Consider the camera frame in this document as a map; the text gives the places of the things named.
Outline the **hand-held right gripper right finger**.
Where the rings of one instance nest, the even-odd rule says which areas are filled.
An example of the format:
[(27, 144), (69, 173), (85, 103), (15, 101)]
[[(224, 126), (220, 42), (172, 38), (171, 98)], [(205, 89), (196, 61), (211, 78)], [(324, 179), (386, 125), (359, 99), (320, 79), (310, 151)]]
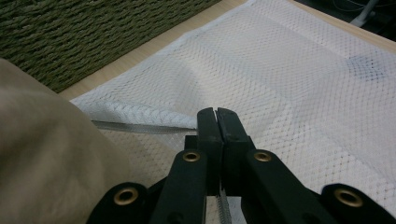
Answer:
[(221, 183), (228, 196), (241, 196), (244, 180), (241, 164), (251, 149), (251, 139), (238, 115), (230, 109), (217, 110), (219, 130), (224, 143)]

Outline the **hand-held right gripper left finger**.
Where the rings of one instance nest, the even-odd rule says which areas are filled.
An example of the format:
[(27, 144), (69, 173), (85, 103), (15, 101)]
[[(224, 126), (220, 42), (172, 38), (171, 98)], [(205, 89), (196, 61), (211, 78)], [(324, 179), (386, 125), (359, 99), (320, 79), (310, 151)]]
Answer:
[(208, 196), (219, 195), (222, 138), (215, 112), (212, 107), (205, 108), (197, 113), (197, 134), (185, 137), (185, 149), (197, 149), (207, 156), (206, 186)]

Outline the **white mesh laundry bag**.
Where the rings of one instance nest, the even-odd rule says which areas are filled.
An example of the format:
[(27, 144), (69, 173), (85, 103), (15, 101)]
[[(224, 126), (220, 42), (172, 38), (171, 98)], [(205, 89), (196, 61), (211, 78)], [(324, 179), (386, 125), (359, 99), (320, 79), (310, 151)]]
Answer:
[(396, 217), (396, 53), (288, 0), (248, 0), (74, 103), (133, 182), (164, 178), (197, 113), (222, 107), (309, 189), (343, 183)]

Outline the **beige cloth garment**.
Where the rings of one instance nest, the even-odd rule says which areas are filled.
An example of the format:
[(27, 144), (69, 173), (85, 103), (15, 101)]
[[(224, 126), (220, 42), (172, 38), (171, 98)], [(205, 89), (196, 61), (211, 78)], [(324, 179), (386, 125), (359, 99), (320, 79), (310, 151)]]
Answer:
[(85, 224), (131, 173), (84, 113), (0, 58), (0, 224)]

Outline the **green woven basket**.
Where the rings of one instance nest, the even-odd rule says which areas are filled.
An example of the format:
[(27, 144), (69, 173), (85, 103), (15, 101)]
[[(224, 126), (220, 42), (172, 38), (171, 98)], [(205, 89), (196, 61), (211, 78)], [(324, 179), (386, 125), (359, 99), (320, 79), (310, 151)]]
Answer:
[(55, 92), (220, 0), (0, 0), (0, 58)]

